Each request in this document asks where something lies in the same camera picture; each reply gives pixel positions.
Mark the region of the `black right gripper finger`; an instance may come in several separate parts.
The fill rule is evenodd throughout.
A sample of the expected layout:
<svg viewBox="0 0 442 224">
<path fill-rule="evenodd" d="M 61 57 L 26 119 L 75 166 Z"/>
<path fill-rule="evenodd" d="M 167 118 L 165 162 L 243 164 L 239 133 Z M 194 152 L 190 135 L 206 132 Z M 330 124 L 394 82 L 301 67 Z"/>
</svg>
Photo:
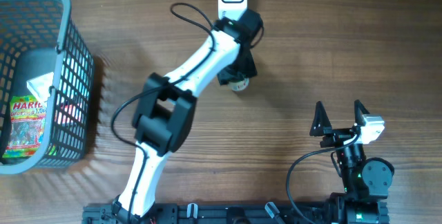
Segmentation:
<svg viewBox="0 0 442 224">
<path fill-rule="evenodd" d="M 363 118 L 364 115 L 369 115 L 370 112 L 364 107 L 360 100 L 354 101 L 354 115 L 355 115 L 355 123 L 358 126 L 365 126 L 365 120 Z"/>
<path fill-rule="evenodd" d="M 316 103 L 315 115 L 310 128 L 310 136 L 327 136 L 332 133 L 332 125 L 321 101 Z"/>
</svg>

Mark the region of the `white cardboard box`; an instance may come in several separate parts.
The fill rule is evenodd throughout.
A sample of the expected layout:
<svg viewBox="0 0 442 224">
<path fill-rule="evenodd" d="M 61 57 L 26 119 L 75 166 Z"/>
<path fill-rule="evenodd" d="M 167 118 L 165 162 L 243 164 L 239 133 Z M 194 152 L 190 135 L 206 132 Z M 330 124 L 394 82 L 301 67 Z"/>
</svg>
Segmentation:
<svg viewBox="0 0 442 224">
<path fill-rule="evenodd" d="M 39 77 L 32 78 L 26 82 L 27 89 L 40 102 L 46 103 L 50 97 L 50 87 L 52 86 L 54 73 L 46 73 Z"/>
</svg>

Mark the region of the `red white tissue pack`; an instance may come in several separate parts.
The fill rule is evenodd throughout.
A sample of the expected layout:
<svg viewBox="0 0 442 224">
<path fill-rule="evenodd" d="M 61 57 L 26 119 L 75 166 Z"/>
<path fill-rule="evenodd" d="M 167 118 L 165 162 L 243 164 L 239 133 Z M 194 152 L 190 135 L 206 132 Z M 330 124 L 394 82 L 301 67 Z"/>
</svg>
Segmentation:
<svg viewBox="0 0 442 224">
<path fill-rule="evenodd" d="M 77 106 L 76 104 L 62 103 L 58 105 L 58 109 L 55 111 L 55 122 L 61 125 L 82 123 L 84 114 L 81 112 L 82 104 Z"/>
</svg>

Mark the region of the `Haribo worms candy bag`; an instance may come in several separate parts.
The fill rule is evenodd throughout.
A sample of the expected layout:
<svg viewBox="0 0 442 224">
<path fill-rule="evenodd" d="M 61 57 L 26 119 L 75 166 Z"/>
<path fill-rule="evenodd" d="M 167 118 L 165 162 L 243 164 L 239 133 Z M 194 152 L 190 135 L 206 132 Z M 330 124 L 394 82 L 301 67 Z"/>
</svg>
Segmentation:
<svg viewBox="0 0 442 224">
<path fill-rule="evenodd" d="M 43 140 L 46 108 L 33 95 L 14 96 L 10 102 L 11 132 L 4 158 L 33 156 Z"/>
</svg>

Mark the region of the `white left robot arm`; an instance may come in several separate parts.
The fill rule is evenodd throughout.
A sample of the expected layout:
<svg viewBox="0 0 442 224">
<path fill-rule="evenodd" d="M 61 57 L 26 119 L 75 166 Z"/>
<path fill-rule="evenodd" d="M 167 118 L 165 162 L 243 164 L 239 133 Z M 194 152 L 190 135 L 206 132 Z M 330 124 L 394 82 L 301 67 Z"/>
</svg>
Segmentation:
<svg viewBox="0 0 442 224">
<path fill-rule="evenodd" d="M 164 76 L 151 74 L 142 92 L 122 105 L 137 102 L 131 142 L 135 160 L 124 191 L 113 202 L 113 215 L 122 223 L 139 223 L 153 207 L 165 163 L 187 139 L 198 98 L 209 83 L 217 79 L 241 91 L 258 74 L 251 51 L 264 24 L 257 12 L 223 17 L 206 32 L 207 40 L 180 67 Z"/>
</svg>

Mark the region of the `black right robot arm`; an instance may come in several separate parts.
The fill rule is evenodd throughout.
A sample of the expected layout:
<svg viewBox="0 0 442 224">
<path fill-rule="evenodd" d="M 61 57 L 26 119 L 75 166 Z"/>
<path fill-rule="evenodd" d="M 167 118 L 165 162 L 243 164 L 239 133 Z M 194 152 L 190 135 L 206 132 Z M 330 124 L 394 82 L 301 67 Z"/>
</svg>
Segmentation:
<svg viewBox="0 0 442 224">
<path fill-rule="evenodd" d="M 363 104 L 354 103 L 355 123 L 335 129 L 322 102 L 316 103 L 310 135 L 321 137 L 322 148 L 332 148 L 332 163 L 342 179 L 344 192 L 325 201 L 319 223 L 388 224 L 387 203 L 394 176 L 393 165 L 382 158 L 367 158 L 363 147 L 375 141 L 385 129 L 380 115 L 371 114 Z"/>
</svg>

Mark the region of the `green lid spice jar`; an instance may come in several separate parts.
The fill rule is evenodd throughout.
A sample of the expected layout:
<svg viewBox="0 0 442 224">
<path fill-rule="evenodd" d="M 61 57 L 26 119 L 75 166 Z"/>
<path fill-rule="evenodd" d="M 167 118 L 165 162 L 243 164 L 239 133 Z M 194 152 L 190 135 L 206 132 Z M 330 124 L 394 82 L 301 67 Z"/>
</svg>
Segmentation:
<svg viewBox="0 0 442 224">
<path fill-rule="evenodd" d="M 244 78 L 241 81 L 238 82 L 229 82 L 228 83 L 228 87 L 232 90 L 232 91 L 243 91 L 246 89 L 246 87 L 248 87 L 249 85 L 249 78 Z"/>
</svg>

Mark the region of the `mint green tissue pack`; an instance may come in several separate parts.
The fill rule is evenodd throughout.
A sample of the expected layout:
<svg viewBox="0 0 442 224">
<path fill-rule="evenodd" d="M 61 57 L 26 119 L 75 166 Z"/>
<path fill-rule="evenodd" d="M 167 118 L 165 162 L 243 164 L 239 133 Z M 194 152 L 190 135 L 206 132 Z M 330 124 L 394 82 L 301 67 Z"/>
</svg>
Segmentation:
<svg viewBox="0 0 442 224">
<path fill-rule="evenodd" d="M 59 89 L 70 99 L 88 98 L 90 86 L 90 66 L 84 57 L 68 55 L 63 61 Z"/>
</svg>

